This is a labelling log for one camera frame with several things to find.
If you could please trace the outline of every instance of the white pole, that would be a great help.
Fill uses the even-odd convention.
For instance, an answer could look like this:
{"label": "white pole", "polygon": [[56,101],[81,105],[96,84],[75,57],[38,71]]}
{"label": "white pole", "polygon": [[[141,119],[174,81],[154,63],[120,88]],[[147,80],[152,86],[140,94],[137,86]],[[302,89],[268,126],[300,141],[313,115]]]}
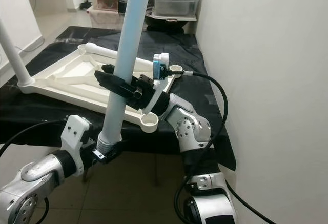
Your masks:
{"label": "white pole", "polygon": [[[148,0],[128,0],[114,74],[131,82],[139,47]],[[111,92],[105,114],[104,126],[98,137],[97,150],[106,154],[121,141],[121,128],[126,100]]]}
{"label": "white pole", "polygon": [[12,43],[1,19],[0,19],[0,44],[18,78],[17,85],[19,87],[25,87],[32,84],[34,82],[34,79],[31,78],[29,72],[27,72],[27,69],[21,57],[19,56],[18,52],[16,51],[14,44]]}

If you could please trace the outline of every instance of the black cloth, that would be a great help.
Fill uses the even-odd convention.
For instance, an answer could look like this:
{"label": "black cloth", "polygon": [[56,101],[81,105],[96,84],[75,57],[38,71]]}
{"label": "black cloth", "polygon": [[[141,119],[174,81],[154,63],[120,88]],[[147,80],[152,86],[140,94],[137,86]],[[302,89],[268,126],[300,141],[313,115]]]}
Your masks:
{"label": "black cloth", "polygon": [[[118,49],[120,32],[108,29],[69,27],[54,43],[46,47],[35,59],[27,64],[31,75],[38,73],[77,49],[79,44],[93,42],[112,50]],[[168,52],[170,64],[181,65],[183,69],[206,74],[203,57],[194,35],[167,34],[163,32],[143,32],[138,49],[138,57],[152,60],[154,54]],[[68,104],[39,94],[22,94],[13,77],[0,88],[0,128],[1,142],[5,142],[16,132],[42,120],[56,120],[70,114],[77,114],[92,122],[96,140],[102,129],[104,115],[88,109]],[[182,76],[176,79],[170,92],[189,101],[196,112],[204,116],[216,132],[221,116],[210,83],[200,77]],[[16,141],[17,144],[60,146],[61,126],[44,126],[33,130]],[[124,122],[123,139],[129,141],[125,150],[154,152],[163,154],[179,153],[178,141],[173,129],[160,122],[156,132],[144,133],[140,127]],[[222,133],[221,144],[231,148],[226,131]]]}

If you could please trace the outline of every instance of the tiled floor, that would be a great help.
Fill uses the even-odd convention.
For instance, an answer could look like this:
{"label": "tiled floor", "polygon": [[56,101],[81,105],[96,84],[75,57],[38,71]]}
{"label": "tiled floor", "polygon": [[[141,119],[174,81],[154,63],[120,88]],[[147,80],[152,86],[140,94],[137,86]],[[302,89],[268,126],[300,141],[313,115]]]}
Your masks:
{"label": "tiled floor", "polygon": [[[180,156],[124,152],[88,175],[87,182],[71,177],[55,189],[44,224],[180,223],[173,210],[183,176]],[[31,223],[43,212],[44,203]]]}

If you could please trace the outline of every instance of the plastic storage box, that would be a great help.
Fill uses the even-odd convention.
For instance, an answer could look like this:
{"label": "plastic storage box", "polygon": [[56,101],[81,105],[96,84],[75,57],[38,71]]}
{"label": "plastic storage box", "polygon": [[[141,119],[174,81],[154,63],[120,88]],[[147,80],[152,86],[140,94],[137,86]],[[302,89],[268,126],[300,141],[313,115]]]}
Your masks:
{"label": "plastic storage box", "polygon": [[196,20],[199,0],[154,0],[152,16],[157,19]]}

